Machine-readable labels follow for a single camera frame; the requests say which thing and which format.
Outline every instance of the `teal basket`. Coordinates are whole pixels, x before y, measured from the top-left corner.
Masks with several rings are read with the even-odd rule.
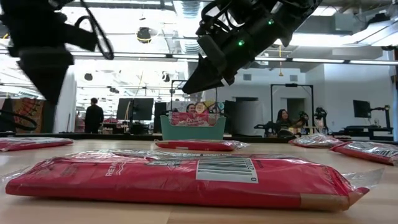
[[[224,137],[225,121],[225,117],[219,117],[216,125],[210,127],[172,126],[167,116],[160,116],[163,140],[222,140]]]

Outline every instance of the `barcode label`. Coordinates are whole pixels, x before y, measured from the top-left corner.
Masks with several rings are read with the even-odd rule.
[[[258,184],[253,161],[242,157],[199,160],[197,180]]]
[[[373,144],[371,142],[353,142],[345,146],[347,149],[357,150],[369,154],[386,157],[398,155],[398,147],[387,144]]]

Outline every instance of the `computer monitor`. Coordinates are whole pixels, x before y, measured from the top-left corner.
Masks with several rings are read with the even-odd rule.
[[[371,118],[371,104],[368,101],[354,100],[354,117]]]
[[[134,121],[151,121],[153,107],[153,98],[120,98],[116,119],[130,119],[132,110]]]

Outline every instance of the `table surface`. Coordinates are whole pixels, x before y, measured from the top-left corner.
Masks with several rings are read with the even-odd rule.
[[[94,149],[154,150],[155,146],[145,141],[81,140],[71,146],[0,152],[0,175],[49,157]],[[243,154],[254,152],[299,156],[332,166],[340,172],[361,172],[382,167],[386,171],[375,189],[348,211],[339,213],[37,199],[6,195],[4,186],[0,184],[0,224],[397,223],[398,168],[346,157],[326,149],[305,149],[288,144],[252,144],[239,151]]]

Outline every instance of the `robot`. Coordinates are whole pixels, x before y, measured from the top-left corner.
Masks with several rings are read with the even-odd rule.
[[[73,0],[0,0],[3,15],[0,20],[9,29],[11,57],[18,57],[19,67],[46,98],[57,105],[63,79],[72,54],[65,44],[94,51],[96,46],[105,59],[114,52],[104,31],[86,2],[80,0],[88,16],[79,18],[74,26],[66,24],[65,15],[56,12]],[[199,63],[182,90],[187,94],[232,85],[237,71],[254,61],[263,50],[280,39],[288,46],[293,32],[315,11],[322,0],[215,0],[201,12],[197,30],[198,43],[206,57]],[[220,12],[207,15],[214,7]],[[230,14],[238,26],[220,20]],[[79,28],[88,19],[92,30]]]

